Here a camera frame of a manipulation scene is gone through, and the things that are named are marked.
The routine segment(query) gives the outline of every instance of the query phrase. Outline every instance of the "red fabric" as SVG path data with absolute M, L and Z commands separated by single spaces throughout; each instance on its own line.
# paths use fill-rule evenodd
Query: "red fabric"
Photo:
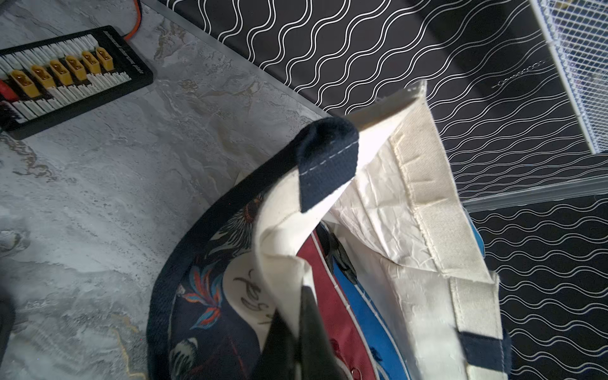
M 8 100 L 9 102 L 16 102 L 19 100 L 19 97 L 11 87 L 9 87 L 6 83 L 0 80 L 0 94 Z
M 328 272 L 322 254 L 321 246 L 319 245 L 317 249 L 312 235 L 306 239 L 298 252 L 298 256 L 313 267 L 319 311 L 336 357 L 350 368 L 354 379 L 375 379 L 370 357 L 356 328 L 356 322 L 353 321 L 354 316 L 351 317 L 340 298 L 338 293 L 341 291 L 340 287 L 338 286 L 337 289 L 334 287 L 331 281 L 333 275 Z

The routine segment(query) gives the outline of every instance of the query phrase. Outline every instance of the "black wavy pattern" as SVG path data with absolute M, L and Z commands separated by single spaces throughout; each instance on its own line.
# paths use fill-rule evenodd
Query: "black wavy pattern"
M 608 377 L 608 196 L 473 213 L 500 275 L 510 379 Z
M 160 1 L 334 115 L 426 79 L 463 199 L 608 174 L 528 0 Z

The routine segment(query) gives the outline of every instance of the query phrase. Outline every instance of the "navy blue strap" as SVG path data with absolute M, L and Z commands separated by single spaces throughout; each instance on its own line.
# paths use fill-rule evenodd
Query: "navy blue strap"
M 350 122 L 337 117 L 329 117 L 309 124 L 280 152 L 209 207 L 205 214 L 184 235 L 167 259 L 152 288 L 150 313 L 146 329 L 148 371 L 151 379 L 170 379 L 168 327 L 171 318 L 171 308 L 179 282 L 188 271 L 195 254 L 203 250 L 209 239 L 232 215 L 245 207 L 254 196 L 273 185 L 296 165 L 298 165 L 300 173 L 308 170 L 307 174 L 314 174 L 309 176 L 305 174 L 303 176 L 305 180 L 310 179 L 309 182 L 306 182 L 308 185 L 304 187 L 302 187 L 302 178 L 300 178 L 300 193 L 305 201 L 302 204 L 303 210 L 305 207 L 308 209 L 314 206 L 316 204 L 314 202 L 315 199 L 323 199 L 324 196 L 319 198 L 322 194 L 333 192 L 352 178 L 354 176 L 354 169 L 348 170 L 348 172 L 352 172 L 352 175 L 346 180 L 344 179 L 345 176 L 339 176 L 339 179 L 332 179 L 330 183 L 334 184 L 333 188 L 325 184 L 321 190 L 316 192 L 313 186 L 318 180 L 315 175 L 321 172 L 321 170 L 316 169 L 320 169 L 320 165 L 335 168 L 334 164 L 337 161 L 334 158 L 339 156 L 339 158 L 342 158 L 343 154 L 347 152 L 343 148 L 357 141 L 356 138 L 353 138 L 353 129 L 354 127 Z M 354 145 L 348 149 L 349 153 L 353 151 L 357 152 L 357 150 L 357 148 L 354 148 Z M 308 196 L 308 192 L 315 192 L 315 194 Z
M 459 333 L 466 362 L 476 367 L 504 373 L 511 372 L 511 338 L 503 331 L 504 339 Z
M 308 211 L 354 177 L 359 132 L 346 119 L 321 119 L 308 130 L 295 151 L 300 172 L 300 206 Z

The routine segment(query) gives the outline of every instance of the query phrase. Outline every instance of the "metal edge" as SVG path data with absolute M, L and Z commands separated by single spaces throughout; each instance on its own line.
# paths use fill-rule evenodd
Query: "metal edge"
M 600 194 L 608 194 L 608 176 L 578 179 L 527 188 L 518 192 L 469 199 L 462 204 L 468 212 L 477 212 Z
M 303 106 L 309 108 L 312 112 L 319 115 L 319 117 L 328 117 L 331 116 L 315 104 L 313 104 L 310 100 L 304 98 L 302 95 L 298 94 L 291 88 L 287 87 L 284 83 L 267 73 L 266 71 L 260 69 L 258 66 L 254 65 L 250 61 L 246 60 L 239 53 L 235 52 L 231 48 L 227 47 L 223 43 L 216 40 L 214 37 L 209 34 L 203 32 L 198 26 L 194 25 L 192 22 L 186 20 L 184 17 L 180 16 L 176 12 L 170 10 L 168 7 L 161 4 L 158 0 L 142 0 L 142 3 L 149 6 L 151 9 L 159 13 L 161 16 L 166 17 L 172 22 L 175 22 L 177 25 L 184 28 L 187 32 L 191 33 L 195 37 L 199 38 L 212 48 L 220 51 L 222 54 L 230 58 L 234 61 L 234 63 L 240 68 L 252 71 L 255 75 L 262 78 L 264 81 L 270 83 L 275 86 L 278 90 L 283 91 L 285 94 L 293 98 L 295 101 L 299 102 Z
M 557 69 L 559 78 L 561 79 L 562 84 L 564 85 L 564 89 L 566 90 L 566 93 L 568 94 L 568 98 L 570 99 L 570 103 L 572 104 L 572 108 L 574 109 L 576 118 L 578 119 L 578 123 L 580 124 L 580 127 L 581 127 L 580 129 L 582 131 L 582 134 L 585 136 L 585 140 L 587 141 L 589 150 L 591 151 L 592 154 L 598 154 L 599 152 L 597 152 L 595 150 L 595 146 L 593 144 L 593 139 L 591 138 L 591 135 L 589 134 L 589 131 L 587 130 L 587 124 L 585 123 L 585 120 L 582 118 L 581 110 L 578 108 L 578 103 L 576 102 L 576 97 L 574 95 L 574 92 L 572 91 L 570 82 L 568 81 L 568 76 L 566 75 L 566 72 L 562 65 L 562 61 L 559 58 L 558 50 L 555 48 L 555 41 L 553 41 L 551 32 L 549 31 L 549 28 L 547 27 L 547 22 L 545 20 L 545 16 L 542 13 L 542 9 L 541 9 L 540 5 L 538 4 L 537 0 L 529 0 L 529 3 L 532 6 L 532 10 L 536 17 L 536 21 L 538 22 L 538 25 L 541 28 L 542 34 L 545 37 L 545 41 L 547 42 L 547 47 L 549 48 L 549 52 L 551 53 L 551 56 L 553 57 L 553 61 L 555 63 L 555 68 Z

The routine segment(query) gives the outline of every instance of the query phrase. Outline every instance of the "black patterned fabric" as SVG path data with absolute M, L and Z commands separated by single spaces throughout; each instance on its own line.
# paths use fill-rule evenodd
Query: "black patterned fabric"
M 321 184 L 323 176 L 315 176 L 317 184 L 310 187 L 312 192 L 334 192 L 354 176 L 358 150 L 354 155 L 345 150 L 357 141 L 357 131 L 346 120 L 329 117 L 309 124 L 217 200 L 185 234 L 152 290 L 146 338 L 153 379 L 249 378 L 260 356 L 256 327 L 270 323 L 274 313 L 272 299 L 255 280 L 251 252 L 263 194 L 296 166 L 329 174 L 341 167 L 339 178 Z M 342 161 L 343 154 L 354 165 Z M 319 196 L 302 195 L 302 208 L 312 207 L 309 203 L 320 201 Z M 250 311 L 257 313 L 253 321 Z M 312 329 L 309 322 L 306 326 Z M 369 368 L 373 373 L 371 362 Z
M 512 380 L 608 378 L 608 196 L 473 213 L 500 275 Z
M 463 199 L 608 174 L 528 0 L 160 1 L 337 116 L 426 79 Z

